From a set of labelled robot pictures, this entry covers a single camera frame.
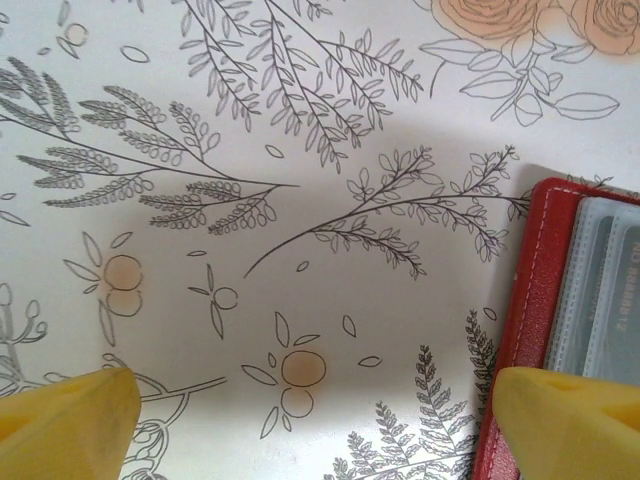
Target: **flower drawing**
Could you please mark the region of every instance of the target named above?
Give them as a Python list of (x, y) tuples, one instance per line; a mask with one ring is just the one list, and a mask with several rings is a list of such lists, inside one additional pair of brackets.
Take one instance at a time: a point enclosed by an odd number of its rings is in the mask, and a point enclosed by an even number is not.
[(610, 55), (640, 53), (640, 1), (561, 0), (576, 34)]
[(416, 4), (456, 36), (420, 46), (441, 60), (430, 95), (444, 67), (464, 66), (473, 76), (460, 93), (495, 101), (492, 121), (507, 112), (523, 127), (553, 111), (572, 120), (608, 117), (619, 102), (604, 93), (572, 91), (564, 80), (565, 70), (596, 51), (605, 55), (640, 52), (638, 0), (433, 0), (430, 7)]
[(278, 388), (278, 396), (274, 397), (277, 403), (262, 425), (260, 439), (269, 435), (278, 422), (291, 432), (291, 419), (310, 415), (315, 405), (313, 388), (327, 375), (324, 358), (308, 347), (320, 335), (302, 335), (292, 341), (287, 320), (278, 312), (275, 318), (276, 338), (285, 351), (279, 355), (267, 354), (268, 369), (242, 365), (242, 371), (257, 383)]
[(133, 317), (142, 309), (142, 285), (144, 276), (140, 262), (130, 256), (116, 253), (133, 235), (126, 232), (118, 235), (110, 244), (109, 255), (103, 251), (91, 235), (82, 233), (85, 251), (93, 267), (71, 260), (64, 260), (66, 267), (76, 277), (89, 282), (90, 285), (82, 292), (88, 295), (98, 293), (98, 317), (109, 345), (116, 345), (113, 315), (118, 317)]

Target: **leaf illustration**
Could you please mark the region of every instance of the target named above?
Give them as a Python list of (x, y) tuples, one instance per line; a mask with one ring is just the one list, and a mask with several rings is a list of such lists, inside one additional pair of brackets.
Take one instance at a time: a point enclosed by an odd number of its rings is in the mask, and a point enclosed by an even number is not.
[(16, 225), (21, 225), (23, 227), (31, 226), (20, 217), (17, 217), (13, 213), (5, 212), (4, 210), (0, 210), (0, 220), (4, 220), (9, 223), (14, 223)]
[(531, 85), (533, 85), (533, 88), (539, 92), (542, 92), (545, 95), (549, 95), (551, 92), (549, 76), (540, 67), (533, 67), (529, 70), (529, 81), (531, 82)]
[(533, 125), (542, 118), (540, 100), (527, 93), (516, 101), (516, 118), (523, 127)]
[(269, 435), (272, 430), (275, 428), (276, 423), (278, 423), (278, 415), (280, 413), (280, 409), (278, 407), (273, 407), (267, 415), (267, 418), (262, 425), (262, 430), (260, 431), (260, 440)]
[(209, 316), (211, 317), (211, 323), (213, 328), (216, 329), (218, 336), (221, 340), (224, 340), (224, 324), (222, 323), (222, 315), (218, 309), (218, 305), (213, 300), (209, 304)]
[(40, 316), (40, 303), (37, 300), (31, 300), (24, 311), (24, 316), (29, 320)]
[(560, 115), (574, 120), (596, 120), (611, 115), (620, 104), (608, 95), (572, 93), (555, 103)]
[(267, 150), (267, 153), (274, 158), (284, 158), (284, 153), (280, 151), (279, 148), (274, 147), (273, 145), (265, 145), (264, 148)]
[(589, 43), (577, 45), (575, 47), (567, 47), (564, 50), (551, 56), (551, 60), (564, 63), (581, 63), (584, 62), (595, 51), (595, 47)]
[(73, 273), (76, 277), (88, 282), (100, 281), (100, 277), (89, 270), (87, 267), (83, 267), (79, 263), (72, 262), (71, 260), (63, 260), (63, 262), (67, 266), (67, 268), (71, 270), (71, 273)]
[(311, 343), (314, 340), (317, 340), (318, 338), (320, 338), (320, 335), (302, 335), (295, 342), (293, 342), (293, 346), (299, 347), (300, 345)]
[(91, 263), (100, 268), (102, 266), (102, 253), (96, 241), (87, 232), (82, 232), (82, 242)]
[(289, 323), (279, 312), (276, 312), (276, 338), (284, 348), (289, 347)]
[(562, 82), (563, 78), (562, 74), (558, 72), (549, 74), (549, 88), (552, 92), (560, 86), (560, 82)]
[(456, 38), (439, 40), (420, 46), (420, 50), (456, 65), (468, 65), (484, 48), (471, 40)]
[(486, 72), (500, 65), (503, 58), (502, 53), (495, 50), (487, 50), (473, 57), (468, 68), (472, 72)]
[(7, 307), (13, 303), (13, 291), (8, 283), (0, 283), (0, 307)]
[(84, 293), (85, 295), (88, 295), (90, 293), (95, 292), (98, 289), (99, 284), (98, 283), (94, 283), (93, 285), (89, 285), (87, 288), (85, 288), (82, 293)]
[(191, 290), (192, 292), (199, 293), (200, 295), (204, 295), (204, 296), (206, 296), (206, 297), (208, 297), (209, 295), (211, 295), (211, 292), (208, 292), (208, 291), (207, 291), (207, 290), (205, 290), (204, 288), (189, 287), (189, 290)]
[(358, 362), (358, 365), (361, 367), (373, 368), (377, 367), (382, 363), (382, 359), (377, 355), (371, 355), (369, 357), (364, 357), (362, 360)]
[(287, 432), (291, 431), (291, 420), (289, 420), (289, 417), (284, 413), (282, 414), (282, 426)]
[(133, 232), (121, 233), (120, 235), (118, 235), (116, 238), (113, 239), (110, 245), (111, 248), (120, 248), (131, 238), (131, 235), (133, 235)]
[(102, 326), (102, 333), (104, 334), (105, 340), (109, 345), (115, 347), (116, 337), (113, 331), (113, 318), (111, 317), (111, 311), (102, 300), (99, 302), (98, 316), (100, 318), (100, 325)]
[(263, 385), (273, 387), (278, 384), (278, 381), (273, 378), (273, 376), (261, 368), (254, 367), (253, 365), (242, 365), (242, 371), (253, 378), (256, 382)]
[(60, 12), (58, 12), (58, 26), (62, 27), (67, 19), (69, 18), (69, 13), (71, 12), (71, 4), (69, 0), (63, 0), (60, 5)]
[(509, 40), (502, 46), (503, 55), (514, 67), (520, 65), (529, 56), (533, 47), (533, 31), (528, 30), (519, 37)]
[(207, 263), (207, 284), (209, 285), (209, 291), (213, 292), (214, 290), (214, 282), (213, 282), (213, 269), (211, 265)]
[(353, 320), (349, 315), (345, 315), (342, 317), (342, 329), (351, 335), (353, 338), (357, 337), (356, 334), (356, 324), (353, 323)]
[(460, 89), (470, 97), (505, 98), (518, 88), (518, 79), (507, 72), (491, 72), (476, 78)]
[(496, 314), (495, 310), (493, 310), (492, 308), (485, 307), (482, 309), (482, 311), (484, 312), (484, 314), (487, 316), (489, 320), (493, 320), (494, 322), (498, 320), (498, 315)]

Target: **white stitching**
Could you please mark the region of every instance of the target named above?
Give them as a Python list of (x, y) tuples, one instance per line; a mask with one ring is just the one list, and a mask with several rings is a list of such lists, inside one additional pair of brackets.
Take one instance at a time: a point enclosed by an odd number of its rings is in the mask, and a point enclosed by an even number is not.
[[(531, 273), (529, 274), (529, 283), (527, 284), (527, 295), (524, 298), (524, 305), (522, 306), (522, 316), (520, 317), (520, 325), (518, 328), (518, 336), (516, 337), (516, 346), (513, 351), (513, 357), (511, 358), (511, 363), (509, 366), (515, 365), (516, 356), (518, 355), (518, 350), (520, 349), (520, 339), (522, 337), (522, 330), (524, 328), (524, 319), (527, 315), (527, 309), (529, 308), (529, 295), (531, 294), (531, 284), (533, 283), (533, 275), (536, 270), (536, 260), (538, 258), (538, 251), (540, 249), (540, 238), (542, 237), (542, 232), (544, 230), (545, 222), (547, 220), (547, 210), (549, 208), (549, 198), (551, 197), (551, 192), (563, 192), (570, 193), (571, 195), (578, 195), (580, 197), (586, 197), (586, 195), (582, 193), (575, 192), (573, 190), (569, 190), (561, 187), (550, 188), (547, 191), (547, 194), (544, 198), (544, 206), (542, 207), (542, 221), (540, 222), (540, 229), (538, 230), (538, 238), (536, 240), (536, 246), (533, 251), (533, 260), (531, 261)], [(496, 450), (498, 449), (498, 441), (497, 439), (493, 442), (493, 451), (491, 452), (491, 460), (489, 461), (489, 480), (493, 479), (493, 462), (496, 456)]]

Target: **yellow object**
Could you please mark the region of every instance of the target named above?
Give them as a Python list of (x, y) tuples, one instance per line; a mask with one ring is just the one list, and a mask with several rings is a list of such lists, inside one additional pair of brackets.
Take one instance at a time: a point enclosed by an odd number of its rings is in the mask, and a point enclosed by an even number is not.
[(640, 387), (505, 368), (493, 413), (526, 480), (640, 478)]
[(0, 399), (0, 478), (116, 480), (139, 414), (127, 368)]

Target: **coloring page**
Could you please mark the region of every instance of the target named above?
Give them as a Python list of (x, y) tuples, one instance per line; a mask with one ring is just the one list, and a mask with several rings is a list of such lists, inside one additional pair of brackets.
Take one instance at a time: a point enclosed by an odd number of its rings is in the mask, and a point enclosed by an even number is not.
[(637, 0), (0, 0), (0, 396), (121, 480), (466, 479), (531, 189), (638, 190)]

